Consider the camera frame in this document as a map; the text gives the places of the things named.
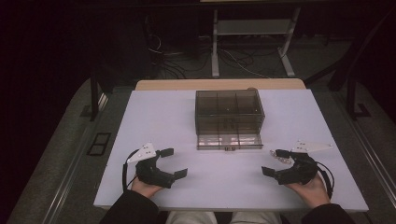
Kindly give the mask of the transparent drawer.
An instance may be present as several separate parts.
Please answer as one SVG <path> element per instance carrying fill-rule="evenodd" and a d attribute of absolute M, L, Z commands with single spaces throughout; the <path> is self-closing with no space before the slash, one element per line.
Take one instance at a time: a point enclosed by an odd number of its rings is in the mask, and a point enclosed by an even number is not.
<path fill-rule="evenodd" d="M 259 134 L 202 134 L 197 137 L 198 150 L 236 151 L 262 149 Z"/>

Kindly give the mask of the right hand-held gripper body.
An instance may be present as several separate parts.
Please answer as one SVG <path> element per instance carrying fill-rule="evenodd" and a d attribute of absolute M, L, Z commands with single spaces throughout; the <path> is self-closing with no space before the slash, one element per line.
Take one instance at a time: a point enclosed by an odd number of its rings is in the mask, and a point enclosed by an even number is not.
<path fill-rule="evenodd" d="M 290 168 L 276 171 L 276 180 L 279 185 L 291 183 L 302 183 L 303 185 L 311 181 L 317 173 L 321 173 L 328 186 L 333 185 L 332 172 L 322 163 L 315 161 L 309 156 L 310 152 L 317 152 L 333 148 L 332 144 L 309 142 L 298 140 L 290 152 L 292 164 Z"/>

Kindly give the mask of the metal floor rail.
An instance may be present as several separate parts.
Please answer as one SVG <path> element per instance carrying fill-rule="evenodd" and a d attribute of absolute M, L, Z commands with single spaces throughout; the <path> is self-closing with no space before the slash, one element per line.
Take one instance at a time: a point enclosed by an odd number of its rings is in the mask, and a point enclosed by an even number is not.
<path fill-rule="evenodd" d="M 102 117 L 103 110 L 108 102 L 108 97 L 102 93 L 98 100 L 94 100 L 94 105 L 99 109 L 93 121 L 89 121 L 84 132 L 78 141 L 77 152 L 73 156 L 70 165 L 68 166 L 65 175 L 61 181 L 59 188 L 56 190 L 55 196 L 50 203 L 49 209 L 43 218 L 42 224 L 55 224 L 59 214 L 62 211 L 64 202 L 67 199 L 70 189 L 76 179 L 80 160 L 87 152 L 90 142 L 95 134 L 96 128 L 99 124 L 99 119 Z"/>
<path fill-rule="evenodd" d="M 351 127 L 353 133 L 358 138 L 358 141 L 362 148 L 362 153 L 366 160 L 369 162 L 375 176 L 377 177 L 379 183 L 382 188 L 386 192 L 389 200 L 392 202 L 393 206 L 396 207 L 396 182 L 390 176 L 388 170 L 385 165 L 379 159 L 378 155 L 375 152 L 375 148 L 370 143 L 369 139 L 363 132 L 363 129 L 358 123 L 358 117 L 352 117 L 346 108 L 346 101 L 339 93 L 333 93 L 332 97 L 334 98 L 337 106 L 343 113 L 347 123 Z"/>

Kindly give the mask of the person's right hand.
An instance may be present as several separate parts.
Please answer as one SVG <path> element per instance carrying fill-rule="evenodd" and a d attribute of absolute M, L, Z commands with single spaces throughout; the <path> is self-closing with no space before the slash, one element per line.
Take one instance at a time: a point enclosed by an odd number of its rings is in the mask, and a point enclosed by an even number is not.
<path fill-rule="evenodd" d="M 331 202 L 319 174 L 306 184 L 288 184 L 287 188 L 296 192 L 309 208 L 316 208 Z"/>

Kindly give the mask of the person's leg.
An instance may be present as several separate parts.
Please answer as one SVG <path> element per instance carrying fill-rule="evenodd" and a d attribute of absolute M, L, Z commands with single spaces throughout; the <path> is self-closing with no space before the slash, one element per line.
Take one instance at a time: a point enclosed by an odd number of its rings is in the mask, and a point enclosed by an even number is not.
<path fill-rule="evenodd" d="M 165 224 L 218 224 L 213 212 L 172 211 Z"/>
<path fill-rule="evenodd" d="M 234 212 L 230 224 L 282 224 L 274 212 Z"/>

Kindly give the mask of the dark metal stand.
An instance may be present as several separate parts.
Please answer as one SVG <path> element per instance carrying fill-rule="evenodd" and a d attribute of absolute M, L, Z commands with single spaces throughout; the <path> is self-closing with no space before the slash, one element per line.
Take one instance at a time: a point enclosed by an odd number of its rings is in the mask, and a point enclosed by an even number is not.
<path fill-rule="evenodd" d="M 90 72 L 91 83 L 91 118 L 90 121 L 95 121 L 99 112 L 106 104 L 106 92 L 103 89 L 104 81 L 102 75 L 97 69 L 92 69 Z"/>
<path fill-rule="evenodd" d="M 327 75 L 332 76 L 328 83 L 330 91 L 346 87 L 346 112 L 352 119 L 369 115 L 364 106 L 355 110 L 356 87 L 360 83 L 396 123 L 396 3 L 361 21 L 345 55 L 305 79 L 304 84 L 310 85 Z"/>

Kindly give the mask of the transparent grey storage box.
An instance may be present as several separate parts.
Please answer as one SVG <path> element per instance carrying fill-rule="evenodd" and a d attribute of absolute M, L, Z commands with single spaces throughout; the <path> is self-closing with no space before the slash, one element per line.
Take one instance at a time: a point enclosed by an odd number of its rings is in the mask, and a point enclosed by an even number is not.
<path fill-rule="evenodd" d="M 259 92 L 247 90 L 197 91 L 195 131 L 202 134 L 259 134 L 265 113 Z"/>

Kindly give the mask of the small silver metallic item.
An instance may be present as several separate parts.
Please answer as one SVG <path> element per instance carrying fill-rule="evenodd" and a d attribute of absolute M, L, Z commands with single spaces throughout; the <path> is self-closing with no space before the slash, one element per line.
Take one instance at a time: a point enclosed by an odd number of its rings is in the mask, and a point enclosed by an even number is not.
<path fill-rule="evenodd" d="M 290 159 L 278 157 L 274 150 L 270 150 L 270 154 L 273 158 L 275 158 L 276 160 L 278 160 L 284 164 L 288 164 L 288 165 L 292 164 L 292 161 Z"/>

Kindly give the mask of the person's right leg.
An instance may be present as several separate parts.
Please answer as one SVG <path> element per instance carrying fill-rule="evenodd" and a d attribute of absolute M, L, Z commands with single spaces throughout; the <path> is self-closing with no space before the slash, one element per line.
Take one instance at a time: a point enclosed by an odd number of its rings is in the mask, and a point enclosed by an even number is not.
<path fill-rule="evenodd" d="M 282 224 L 274 212 L 234 212 L 230 224 Z"/>

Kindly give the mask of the white metal stand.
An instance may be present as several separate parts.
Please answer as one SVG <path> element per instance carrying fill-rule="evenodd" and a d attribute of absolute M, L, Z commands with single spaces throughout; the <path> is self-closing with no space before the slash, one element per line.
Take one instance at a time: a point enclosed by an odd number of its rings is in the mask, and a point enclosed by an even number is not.
<path fill-rule="evenodd" d="M 219 77 L 219 48 L 218 37 L 226 35 L 283 35 L 285 41 L 277 49 L 280 61 L 288 77 L 294 77 L 287 52 L 292 40 L 301 9 L 296 7 L 289 19 L 261 19 L 261 20 L 220 20 L 219 12 L 213 12 L 213 32 L 211 51 L 211 74 Z"/>

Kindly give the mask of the wooden table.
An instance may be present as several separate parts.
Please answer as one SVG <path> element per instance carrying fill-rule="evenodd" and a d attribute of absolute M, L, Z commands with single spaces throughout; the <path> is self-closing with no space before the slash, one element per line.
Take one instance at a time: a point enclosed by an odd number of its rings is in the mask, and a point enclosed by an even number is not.
<path fill-rule="evenodd" d="M 140 80 L 137 91 L 186 91 L 186 90 L 305 90 L 299 78 L 241 78 L 241 79 L 164 79 Z"/>

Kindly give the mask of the person's left hand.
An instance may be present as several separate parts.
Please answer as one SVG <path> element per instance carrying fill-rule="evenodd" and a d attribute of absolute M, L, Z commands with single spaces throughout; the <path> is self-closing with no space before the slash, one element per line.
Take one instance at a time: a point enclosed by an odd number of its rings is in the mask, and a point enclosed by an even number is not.
<path fill-rule="evenodd" d="M 138 177 L 136 177 L 132 183 L 131 190 L 135 191 L 146 198 L 151 198 L 153 197 L 157 192 L 162 190 L 162 187 L 155 186 L 155 185 L 150 185 L 146 184 L 142 181 L 139 180 Z"/>

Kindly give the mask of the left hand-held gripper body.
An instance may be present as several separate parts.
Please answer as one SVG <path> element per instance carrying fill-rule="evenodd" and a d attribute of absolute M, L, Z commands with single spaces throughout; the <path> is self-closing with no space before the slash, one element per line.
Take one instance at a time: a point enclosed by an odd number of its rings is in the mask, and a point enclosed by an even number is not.
<path fill-rule="evenodd" d="M 135 175 L 140 181 L 170 189 L 176 181 L 174 174 L 163 172 L 157 167 L 157 160 L 160 156 L 156 154 L 156 151 L 152 143 L 146 143 L 127 157 L 126 164 L 135 162 Z"/>

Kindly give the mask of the person's left leg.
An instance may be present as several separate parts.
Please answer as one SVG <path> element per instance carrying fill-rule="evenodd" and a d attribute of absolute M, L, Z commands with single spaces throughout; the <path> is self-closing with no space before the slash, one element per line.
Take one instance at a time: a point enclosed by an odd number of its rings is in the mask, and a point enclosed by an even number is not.
<path fill-rule="evenodd" d="M 172 211 L 165 224 L 218 224 L 213 212 Z"/>

